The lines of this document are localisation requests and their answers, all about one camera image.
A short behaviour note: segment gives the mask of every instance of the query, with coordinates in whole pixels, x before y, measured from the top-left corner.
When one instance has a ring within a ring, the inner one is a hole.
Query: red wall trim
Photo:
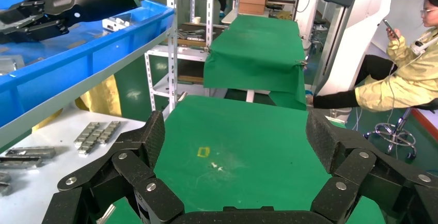
[[[432,137],[438,141],[438,129],[433,125],[418,109],[412,110],[412,115],[417,121],[429,132]]]

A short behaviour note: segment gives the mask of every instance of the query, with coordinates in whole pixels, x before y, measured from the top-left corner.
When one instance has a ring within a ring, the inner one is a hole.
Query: chair base
[[[368,132],[364,135],[366,139],[371,134],[378,134],[380,137],[389,142],[386,154],[391,154],[391,151],[396,146],[411,147],[412,152],[408,154],[408,159],[415,159],[417,157],[417,149],[415,148],[415,137],[407,130],[403,129],[402,125],[393,125],[391,123],[379,123],[375,126],[374,131]]]

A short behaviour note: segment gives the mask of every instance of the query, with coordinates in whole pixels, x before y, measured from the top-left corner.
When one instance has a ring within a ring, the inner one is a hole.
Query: yellow jacket
[[[432,28],[424,34],[428,32],[432,32],[432,36],[424,39],[424,43],[435,38],[438,29]],[[400,41],[391,41],[386,52],[398,69],[384,80],[356,87],[356,100],[362,108],[386,111],[392,109],[393,103],[394,108],[407,108],[438,98],[438,43],[429,46],[417,58],[401,37]]]

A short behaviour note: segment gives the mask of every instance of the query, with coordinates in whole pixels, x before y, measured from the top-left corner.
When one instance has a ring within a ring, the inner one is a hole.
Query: blue plastic bin
[[[0,0],[0,9],[20,1]],[[91,22],[38,43],[0,44],[0,56],[22,55],[28,65],[0,76],[0,127],[122,60],[171,27],[172,9],[152,1],[142,5],[130,11],[134,25],[106,36],[101,36],[102,22]],[[69,49],[75,43],[83,44]]]

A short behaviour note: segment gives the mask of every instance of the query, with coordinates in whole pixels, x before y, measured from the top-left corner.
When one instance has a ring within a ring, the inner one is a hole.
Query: woman's hand
[[[398,29],[394,29],[394,31],[395,31],[395,33],[396,33],[396,35],[397,35],[398,37],[401,37],[401,33],[400,33],[400,31],[399,31]],[[397,40],[397,37],[394,35],[394,33],[391,31],[390,28],[386,28],[386,32],[388,33],[388,38],[389,38],[391,41],[395,41],[395,40]]]

